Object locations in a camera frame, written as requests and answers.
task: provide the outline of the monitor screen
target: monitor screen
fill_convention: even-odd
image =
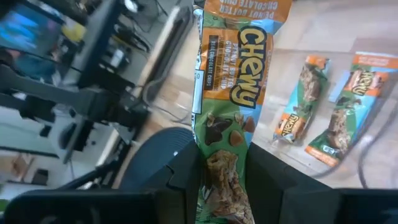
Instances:
[[[0,45],[44,56],[55,47],[61,26],[45,14],[19,4],[0,21]]]

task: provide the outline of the granola bar wrapper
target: granola bar wrapper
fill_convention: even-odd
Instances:
[[[289,102],[275,129],[274,139],[296,143],[300,139],[316,112],[320,97],[328,82],[329,59],[309,55]]]
[[[363,134],[373,119],[375,103],[398,71],[398,58],[392,55],[357,52],[351,76],[342,89],[329,127],[305,151],[333,167]]]
[[[272,36],[291,0],[207,0],[196,7],[201,46],[192,129],[205,158],[196,223],[254,223],[245,188],[246,154],[260,117]]]

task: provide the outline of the desk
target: desk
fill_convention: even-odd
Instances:
[[[328,169],[326,165],[308,155],[304,147],[328,126],[333,103],[326,102],[327,100],[321,103],[301,147],[274,147],[271,144],[273,130],[297,83],[308,54],[320,54],[331,59],[331,88],[328,94],[343,71],[349,70],[355,51],[398,54],[398,39],[394,39],[398,36],[397,11],[398,4],[394,0],[295,1],[287,22],[274,38],[266,99],[253,142],[307,175]],[[198,35],[197,28],[193,27],[170,71],[171,75],[155,100],[155,104],[181,117],[185,116],[184,110],[190,110],[192,103]],[[378,132],[395,102],[396,100],[389,100],[385,104],[363,138],[364,141]],[[171,123],[158,111],[152,114],[137,139],[137,144],[131,148],[124,161],[114,188],[118,187],[123,172],[140,143],[157,131],[171,126],[179,124]],[[395,134],[388,134],[384,141],[377,143],[376,147],[380,148],[380,153],[373,152],[367,159],[365,173],[370,187],[397,186],[391,184],[390,177],[394,173],[394,161],[398,158],[398,152],[389,150],[397,145],[397,137],[396,131]],[[361,187],[356,170],[361,150],[361,147],[354,148],[338,170],[320,181],[331,187]]]

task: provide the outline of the blue screen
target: blue screen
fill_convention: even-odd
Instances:
[[[61,24],[18,5],[0,21],[0,45],[45,55],[56,44]]]

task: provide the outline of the chocolate chip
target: chocolate chip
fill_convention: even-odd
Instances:
[[[242,144],[244,141],[241,133],[239,133],[239,131],[237,130],[233,130],[231,132],[231,134],[229,135],[229,143],[231,146],[238,146],[240,144]]]
[[[214,118],[211,115],[208,116],[206,120],[206,134],[205,134],[205,144],[210,145],[214,142],[219,142],[223,139],[222,132],[229,128],[232,124],[231,119],[224,119],[224,118]]]

